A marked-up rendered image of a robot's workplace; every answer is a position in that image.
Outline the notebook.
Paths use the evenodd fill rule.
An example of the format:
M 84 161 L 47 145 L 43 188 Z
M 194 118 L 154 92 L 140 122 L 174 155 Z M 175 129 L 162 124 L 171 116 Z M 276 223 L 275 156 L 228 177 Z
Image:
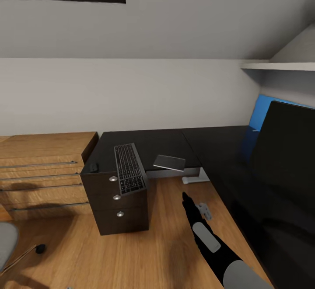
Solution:
M 184 171 L 185 159 L 158 155 L 153 166 L 167 168 L 169 170 Z

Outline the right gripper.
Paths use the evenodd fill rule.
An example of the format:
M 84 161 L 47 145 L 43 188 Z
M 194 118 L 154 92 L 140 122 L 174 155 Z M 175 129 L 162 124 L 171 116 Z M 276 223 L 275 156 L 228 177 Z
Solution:
M 200 214 L 200 211 L 198 210 L 198 208 L 195 206 L 194 201 L 192 200 L 192 198 L 190 198 L 186 192 L 182 193 L 182 197 L 183 197 L 183 206 L 185 208 L 186 211 L 186 215 L 188 217 L 188 220 L 190 218 L 191 215 L 193 214 Z M 201 215 L 201 214 L 200 214 Z

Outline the monitor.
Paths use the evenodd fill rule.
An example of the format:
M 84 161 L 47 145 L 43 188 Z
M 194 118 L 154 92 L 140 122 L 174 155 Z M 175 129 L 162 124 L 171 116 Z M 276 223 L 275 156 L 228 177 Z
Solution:
M 246 167 L 315 219 L 315 108 L 272 101 Z M 276 219 L 315 242 L 315 236 Z

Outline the swivel chair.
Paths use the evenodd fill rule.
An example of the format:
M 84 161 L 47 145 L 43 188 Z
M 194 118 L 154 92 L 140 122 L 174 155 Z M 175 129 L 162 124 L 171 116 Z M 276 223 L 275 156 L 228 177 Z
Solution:
M 41 254 L 46 247 L 45 244 L 34 244 L 21 256 L 19 256 L 9 265 L 7 265 L 16 249 L 19 241 L 19 236 L 20 233 L 16 225 L 5 221 L 0 221 L 0 278 L 13 266 L 15 266 L 23 257 L 30 253 L 34 248 L 36 248 L 37 254 Z

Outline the mouse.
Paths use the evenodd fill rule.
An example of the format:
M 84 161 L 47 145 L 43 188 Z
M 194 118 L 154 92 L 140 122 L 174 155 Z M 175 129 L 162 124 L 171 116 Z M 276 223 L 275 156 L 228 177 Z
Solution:
M 98 171 L 98 163 L 91 163 L 88 170 L 90 172 Z

